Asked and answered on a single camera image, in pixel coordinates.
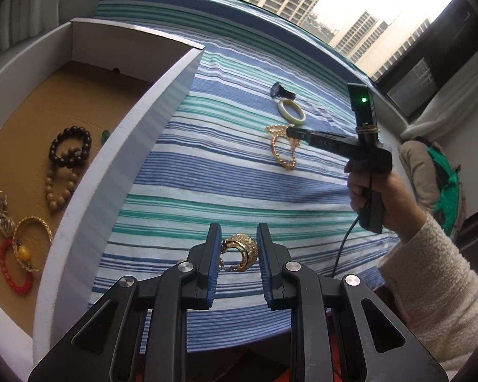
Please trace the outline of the person right hand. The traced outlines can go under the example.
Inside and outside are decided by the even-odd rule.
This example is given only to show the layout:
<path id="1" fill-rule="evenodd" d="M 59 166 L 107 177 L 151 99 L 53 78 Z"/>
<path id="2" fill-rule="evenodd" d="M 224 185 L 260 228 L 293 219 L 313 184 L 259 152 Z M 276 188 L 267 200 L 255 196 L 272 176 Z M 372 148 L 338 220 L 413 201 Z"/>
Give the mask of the person right hand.
<path id="1" fill-rule="evenodd" d="M 360 172 L 358 162 L 350 160 L 344 167 L 348 174 L 347 188 L 354 212 L 366 204 L 363 189 L 371 187 L 381 194 L 385 209 L 383 226 L 397 234 L 402 243 L 409 242 L 426 222 L 426 213 L 417 205 L 405 183 L 395 171 L 384 174 Z"/>

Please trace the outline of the cream fleece sleeve forearm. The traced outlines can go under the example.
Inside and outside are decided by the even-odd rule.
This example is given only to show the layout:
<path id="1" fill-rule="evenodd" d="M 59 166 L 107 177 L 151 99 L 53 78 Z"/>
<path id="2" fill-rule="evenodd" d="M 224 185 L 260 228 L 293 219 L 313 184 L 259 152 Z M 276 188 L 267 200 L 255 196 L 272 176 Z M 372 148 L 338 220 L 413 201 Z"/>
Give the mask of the cream fleece sleeve forearm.
<path id="1" fill-rule="evenodd" d="M 406 326 L 453 378 L 478 347 L 478 274 L 431 216 L 379 270 Z"/>

